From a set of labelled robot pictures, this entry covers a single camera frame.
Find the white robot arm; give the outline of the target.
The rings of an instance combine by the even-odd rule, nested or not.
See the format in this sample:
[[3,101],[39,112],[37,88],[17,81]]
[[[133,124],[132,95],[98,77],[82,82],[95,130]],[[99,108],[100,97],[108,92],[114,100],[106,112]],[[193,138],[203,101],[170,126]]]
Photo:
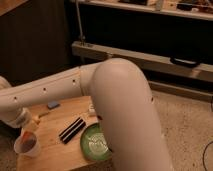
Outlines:
[[174,171],[146,77],[112,58],[16,87],[0,76],[0,120],[27,129],[28,106],[89,95],[116,171]]

